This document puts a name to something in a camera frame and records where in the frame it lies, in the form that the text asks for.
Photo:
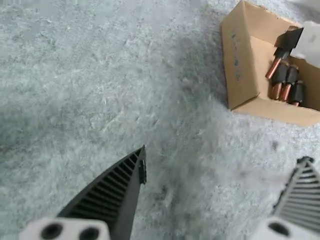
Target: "black plastic part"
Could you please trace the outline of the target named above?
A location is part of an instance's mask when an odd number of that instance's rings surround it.
[[[289,66],[288,71],[286,73],[286,82],[288,84],[294,85],[298,80],[299,70],[294,66]]]
[[[275,52],[274,52],[274,57],[275,58],[279,58],[279,59],[286,59],[287,57],[289,57],[291,51],[288,51],[284,48],[278,47]]]
[[[290,91],[288,103],[302,104],[305,101],[305,96],[306,96],[306,86],[303,84],[303,82],[298,81]]]
[[[108,168],[57,215],[107,223],[111,240],[129,240],[141,183],[146,183],[145,146]]]
[[[268,225],[268,227],[280,235],[286,237],[290,236],[288,229],[282,223],[272,222]]]
[[[44,240],[53,240],[61,234],[63,230],[63,227],[60,223],[50,223],[48,226],[46,226],[42,232],[41,232],[41,237]]]
[[[272,86],[276,84],[284,84],[286,82],[288,65],[280,62],[272,76]]]
[[[299,158],[296,160],[296,163],[297,164],[301,164],[303,163],[304,161],[310,161],[310,163],[314,163],[315,162],[315,159],[312,158],[312,157],[309,157],[309,156],[303,156],[302,158]]]
[[[88,227],[80,233],[79,240],[96,240],[99,237],[99,229]]]
[[[297,46],[303,30],[303,28],[298,28],[296,30],[286,31],[276,39],[274,46],[290,53],[292,49]]]

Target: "copper pin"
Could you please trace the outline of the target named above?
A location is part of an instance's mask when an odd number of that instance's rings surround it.
[[[277,69],[277,67],[279,66],[281,62],[281,58],[280,57],[277,57],[273,60],[272,64],[271,64],[271,67],[269,68],[268,72],[266,73],[265,77],[267,79],[271,79],[272,76],[275,74],[275,71]]]
[[[272,88],[271,97],[274,100],[278,100],[282,89],[282,83],[277,83]]]
[[[296,84],[298,79],[299,68],[296,65],[290,65],[286,75],[285,87],[282,89],[280,94],[280,101],[286,102],[289,97],[292,86]]]
[[[291,84],[286,84],[284,86],[283,90],[281,91],[280,97],[279,97],[280,101],[286,102],[288,100],[291,86],[292,86]]]

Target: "cardboard box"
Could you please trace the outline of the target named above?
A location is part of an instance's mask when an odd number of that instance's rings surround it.
[[[289,26],[301,27],[263,6],[240,1],[221,23],[228,106],[236,113],[280,120],[300,126],[320,122],[320,69],[293,59],[306,86],[307,107],[296,107],[269,98],[265,77],[274,60],[277,37]]]

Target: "copper cylinder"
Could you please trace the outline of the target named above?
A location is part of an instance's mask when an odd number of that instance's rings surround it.
[[[273,100],[278,100],[280,93],[281,93],[281,89],[282,89],[282,83],[277,83],[276,85],[273,86],[272,88],[272,92],[271,92],[271,98]]]
[[[289,97],[289,93],[290,93],[290,89],[291,89],[291,84],[287,83],[284,88],[282,89],[281,93],[280,93],[280,101],[282,102],[286,102],[288,100]]]
[[[281,62],[281,57],[276,57],[276,58],[273,60],[273,62],[272,62],[272,64],[271,64],[271,67],[269,68],[268,72],[267,72],[266,75],[265,75],[265,77],[266,77],[267,79],[271,79],[271,78],[272,78],[272,76],[274,75],[277,67],[278,67],[279,64],[280,64],[280,62]]]

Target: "gray carpet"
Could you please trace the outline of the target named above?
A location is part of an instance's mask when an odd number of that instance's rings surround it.
[[[227,109],[220,22],[236,3],[0,7],[0,236],[15,239],[28,221],[54,216],[144,144],[148,182],[131,239],[249,236],[295,159],[320,160],[320,124],[301,128]],[[254,3],[320,22],[284,0]]]

